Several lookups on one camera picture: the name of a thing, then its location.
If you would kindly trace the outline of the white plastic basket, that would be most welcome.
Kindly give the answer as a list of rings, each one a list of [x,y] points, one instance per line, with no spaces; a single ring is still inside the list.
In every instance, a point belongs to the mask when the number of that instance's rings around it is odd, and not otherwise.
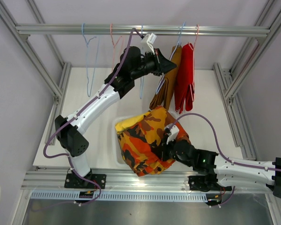
[[[111,136],[112,136],[112,153],[115,157],[115,163],[117,166],[119,166],[121,169],[129,169],[129,166],[125,163],[125,161],[122,159],[121,156],[121,147],[119,145],[118,142],[118,136],[117,136],[117,132],[115,129],[116,124],[118,124],[119,122],[129,119],[131,117],[134,117],[136,115],[126,115],[126,116],[120,116],[120,117],[116,117],[112,122],[111,122]]]

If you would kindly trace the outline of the blue hanger of brown trousers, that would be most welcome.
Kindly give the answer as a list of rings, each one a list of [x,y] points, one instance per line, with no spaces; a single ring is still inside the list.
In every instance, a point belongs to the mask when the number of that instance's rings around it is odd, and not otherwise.
[[[178,38],[177,38],[176,45],[175,45],[175,47],[174,47],[174,50],[171,51],[171,55],[170,55],[170,57],[169,57],[169,60],[170,60],[170,61],[172,60],[172,58],[173,58],[173,56],[174,56],[174,53],[176,52],[177,48],[178,48],[179,46],[181,46],[181,43],[182,43],[182,42],[181,42],[182,31],[183,31],[185,25],[186,25],[186,21],[184,21],[183,24],[182,24],[182,26],[180,27],[180,32],[179,32],[179,36],[178,36]],[[161,79],[160,79],[160,81],[159,81],[159,84],[158,84],[158,86],[157,86],[157,88],[156,88],[155,94],[158,94],[158,93],[160,92],[161,88],[162,88],[163,85],[164,85],[164,82],[165,82],[165,74],[162,75],[162,77],[161,77]]]

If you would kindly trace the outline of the pink hanger of red trousers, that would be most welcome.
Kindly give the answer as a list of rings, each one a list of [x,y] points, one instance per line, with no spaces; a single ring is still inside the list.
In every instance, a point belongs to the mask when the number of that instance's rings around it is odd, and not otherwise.
[[[191,49],[191,69],[190,69],[190,83],[189,87],[191,90],[191,99],[194,101],[194,94],[195,94],[195,46],[197,42],[197,38],[199,35],[199,25],[196,25],[196,32],[195,32],[195,41],[193,43],[188,42],[188,46]]]

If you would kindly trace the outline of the red trousers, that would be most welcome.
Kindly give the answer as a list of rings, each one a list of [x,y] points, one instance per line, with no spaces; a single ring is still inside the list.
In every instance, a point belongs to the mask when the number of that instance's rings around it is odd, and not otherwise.
[[[175,110],[179,114],[193,109],[194,102],[194,46],[188,43],[182,47],[180,67],[174,88]]]

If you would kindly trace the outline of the yellow trousers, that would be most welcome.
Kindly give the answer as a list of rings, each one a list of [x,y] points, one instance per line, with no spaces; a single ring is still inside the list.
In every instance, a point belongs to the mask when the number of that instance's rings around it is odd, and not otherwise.
[[[116,123],[116,125],[115,125],[116,134],[119,135],[120,133],[127,130],[128,128],[134,126],[135,124],[137,124],[138,122],[143,120],[149,114],[150,114],[150,111],[146,112],[146,113],[143,113],[143,114],[140,114],[140,115],[136,115],[136,116],[127,118],[127,119],[124,119],[124,120]]]

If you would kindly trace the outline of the pink hanger of yellow camouflage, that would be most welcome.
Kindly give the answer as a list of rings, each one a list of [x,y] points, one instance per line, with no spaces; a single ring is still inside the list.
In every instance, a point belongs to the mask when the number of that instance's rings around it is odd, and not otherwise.
[[[112,69],[114,69],[115,66],[115,56],[116,56],[116,48],[119,42],[121,41],[121,46],[120,46],[120,52],[123,50],[124,47],[124,42],[125,38],[123,36],[119,36],[117,40],[114,39],[113,37],[113,24],[110,24],[110,37],[111,37],[111,43],[113,47],[113,56],[112,56]]]

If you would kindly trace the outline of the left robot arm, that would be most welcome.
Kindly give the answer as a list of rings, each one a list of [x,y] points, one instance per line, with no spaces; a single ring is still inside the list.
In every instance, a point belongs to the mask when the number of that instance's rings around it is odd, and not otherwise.
[[[103,182],[106,179],[102,174],[93,174],[88,164],[86,151],[89,142],[83,136],[84,133],[97,117],[135,86],[135,80],[148,74],[161,76],[176,67],[177,65],[165,58],[158,48],[142,54],[140,48],[128,47],[120,56],[120,62],[90,101],[67,117],[59,115],[55,119],[57,140],[65,149],[71,166],[71,172],[66,175],[66,188],[104,188]]]

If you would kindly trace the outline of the blue hanger of orange camouflage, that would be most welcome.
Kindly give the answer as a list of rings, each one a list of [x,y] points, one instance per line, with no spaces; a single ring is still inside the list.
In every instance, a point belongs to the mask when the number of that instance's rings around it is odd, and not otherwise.
[[[143,25],[141,25],[141,35],[143,35]],[[144,90],[144,76],[140,78],[140,99],[143,98],[143,90]]]

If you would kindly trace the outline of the orange brown camouflage trousers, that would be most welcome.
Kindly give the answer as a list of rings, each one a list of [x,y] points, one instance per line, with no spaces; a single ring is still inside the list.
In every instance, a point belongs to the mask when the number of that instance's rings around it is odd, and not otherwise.
[[[122,159],[137,176],[160,174],[175,162],[174,159],[163,162],[156,155],[156,148],[166,135],[165,127],[174,121],[167,109],[158,106],[143,120],[117,135]]]

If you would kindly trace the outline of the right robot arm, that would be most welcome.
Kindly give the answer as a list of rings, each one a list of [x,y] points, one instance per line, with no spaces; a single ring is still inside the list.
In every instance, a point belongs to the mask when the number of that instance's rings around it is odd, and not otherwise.
[[[166,138],[154,152],[162,161],[173,159],[197,172],[188,178],[190,190],[252,188],[272,191],[281,199],[281,157],[274,161],[240,160],[197,149],[186,140],[168,142]]]

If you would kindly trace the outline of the blue hanger of yellow trousers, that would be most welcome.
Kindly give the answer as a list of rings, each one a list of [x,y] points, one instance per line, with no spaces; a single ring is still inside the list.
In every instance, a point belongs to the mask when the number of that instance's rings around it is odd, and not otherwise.
[[[98,61],[98,55],[99,55],[99,46],[100,46],[100,37],[98,36],[93,36],[90,38],[86,37],[86,23],[82,23],[81,25],[81,34],[85,42],[86,46],[86,54],[85,54],[85,68],[86,68],[86,78],[87,78],[87,96],[91,97],[92,90],[93,90],[93,82],[95,79],[95,74],[96,74],[96,66],[97,66],[97,61]],[[96,49],[91,47],[91,42],[95,40],[96,41]],[[92,75],[90,75],[90,65],[91,65],[91,59],[94,62],[94,65],[92,65]]]

